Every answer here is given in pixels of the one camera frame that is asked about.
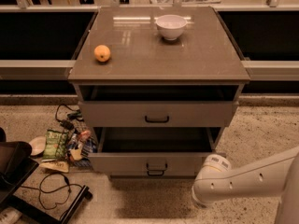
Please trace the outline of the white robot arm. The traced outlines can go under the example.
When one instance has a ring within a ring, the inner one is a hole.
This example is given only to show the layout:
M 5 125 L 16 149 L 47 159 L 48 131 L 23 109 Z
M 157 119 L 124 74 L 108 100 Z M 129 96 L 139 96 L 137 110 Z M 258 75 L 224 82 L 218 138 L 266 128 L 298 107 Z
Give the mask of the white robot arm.
M 275 224 L 299 222 L 299 147 L 233 169 L 217 154 L 206 157 L 192 185 L 195 206 L 232 198 L 280 198 Z

